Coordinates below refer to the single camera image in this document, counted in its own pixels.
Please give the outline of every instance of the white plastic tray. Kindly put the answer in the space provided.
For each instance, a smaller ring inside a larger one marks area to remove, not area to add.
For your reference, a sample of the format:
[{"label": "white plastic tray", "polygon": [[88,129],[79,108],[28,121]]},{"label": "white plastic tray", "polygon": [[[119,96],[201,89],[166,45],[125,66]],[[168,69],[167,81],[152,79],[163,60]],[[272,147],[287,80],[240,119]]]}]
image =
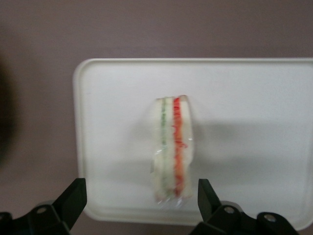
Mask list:
[{"label": "white plastic tray", "polygon": [[[86,213],[97,220],[196,225],[199,178],[250,216],[313,220],[313,60],[91,59],[74,74],[78,162]],[[189,96],[194,196],[161,210],[150,181],[148,111]]]}]

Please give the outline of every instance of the green filling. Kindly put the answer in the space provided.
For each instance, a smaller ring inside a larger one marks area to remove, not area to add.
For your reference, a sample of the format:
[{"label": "green filling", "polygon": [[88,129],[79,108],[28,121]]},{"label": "green filling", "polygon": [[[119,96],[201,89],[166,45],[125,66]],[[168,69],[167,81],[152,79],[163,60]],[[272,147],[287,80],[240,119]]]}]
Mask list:
[{"label": "green filling", "polygon": [[162,99],[161,108],[161,142],[162,142],[162,156],[163,156],[163,172],[162,172],[162,186],[167,197],[172,197],[173,192],[167,188],[167,168],[168,168],[168,157],[167,157],[167,143],[166,143],[166,98]]}]

